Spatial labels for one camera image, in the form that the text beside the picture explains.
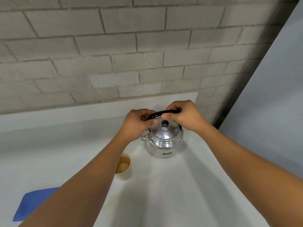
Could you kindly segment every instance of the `backsplash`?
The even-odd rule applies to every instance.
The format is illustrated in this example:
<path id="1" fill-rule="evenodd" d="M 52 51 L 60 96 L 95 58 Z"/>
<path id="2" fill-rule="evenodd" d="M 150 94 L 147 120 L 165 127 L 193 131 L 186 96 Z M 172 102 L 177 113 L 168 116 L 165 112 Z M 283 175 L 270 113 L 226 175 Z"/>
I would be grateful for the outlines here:
<path id="1" fill-rule="evenodd" d="M 0 0 L 0 113 L 199 91 L 224 117 L 296 0 Z"/>

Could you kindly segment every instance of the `cup of tea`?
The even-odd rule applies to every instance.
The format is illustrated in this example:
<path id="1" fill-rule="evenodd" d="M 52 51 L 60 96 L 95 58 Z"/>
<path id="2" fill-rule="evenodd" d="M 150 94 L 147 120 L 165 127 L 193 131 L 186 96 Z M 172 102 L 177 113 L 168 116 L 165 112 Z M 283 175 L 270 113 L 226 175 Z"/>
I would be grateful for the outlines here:
<path id="1" fill-rule="evenodd" d="M 115 176 L 123 181 L 131 177 L 131 158 L 128 154 L 122 153 L 116 168 Z"/>

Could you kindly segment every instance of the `kettle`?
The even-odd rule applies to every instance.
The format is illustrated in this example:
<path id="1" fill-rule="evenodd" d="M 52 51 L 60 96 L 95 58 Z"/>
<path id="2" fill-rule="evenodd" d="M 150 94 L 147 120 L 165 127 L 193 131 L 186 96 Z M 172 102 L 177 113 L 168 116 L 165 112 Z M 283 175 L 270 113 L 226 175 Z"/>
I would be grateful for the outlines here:
<path id="1" fill-rule="evenodd" d="M 164 113 L 180 113 L 180 110 L 164 110 L 151 114 L 149 119 L 157 119 L 157 124 L 151 125 L 142 134 L 146 150 L 156 158 L 169 158 L 182 149 L 183 128 L 172 119 L 163 119 Z"/>

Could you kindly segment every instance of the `person's right hand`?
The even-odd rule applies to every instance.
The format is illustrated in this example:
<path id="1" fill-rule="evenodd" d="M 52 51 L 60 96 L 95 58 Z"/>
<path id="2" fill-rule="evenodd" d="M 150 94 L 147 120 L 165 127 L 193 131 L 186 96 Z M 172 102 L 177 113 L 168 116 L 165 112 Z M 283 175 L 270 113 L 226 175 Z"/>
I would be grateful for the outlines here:
<path id="1" fill-rule="evenodd" d="M 201 116 L 198 108 L 191 100 L 175 101 L 169 105 L 166 110 L 181 109 L 178 114 L 165 113 L 162 114 L 164 119 L 173 119 L 177 123 L 181 124 L 185 129 L 198 132 L 203 125 L 208 124 L 206 120 Z"/>

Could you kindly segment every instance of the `black handle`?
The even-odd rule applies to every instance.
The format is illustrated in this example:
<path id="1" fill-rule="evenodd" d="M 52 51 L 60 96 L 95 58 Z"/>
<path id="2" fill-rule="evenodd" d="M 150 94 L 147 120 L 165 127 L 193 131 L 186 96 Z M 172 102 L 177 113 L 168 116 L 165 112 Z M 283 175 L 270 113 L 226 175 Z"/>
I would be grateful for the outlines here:
<path id="1" fill-rule="evenodd" d="M 164 114 L 164 113 L 174 113 L 174 114 L 178 114 L 178 113 L 180 113 L 180 112 L 181 112 L 181 110 L 179 110 L 179 109 L 177 109 L 177 110 L 164 110 L 164 111 L 158 111 L 158 112 L 155 112 L 155 113 L 151 114 L 151 115 L 148 117 L 147 120 L 157 118 L 157 117 L 161 116 L 161 115 Z"/>

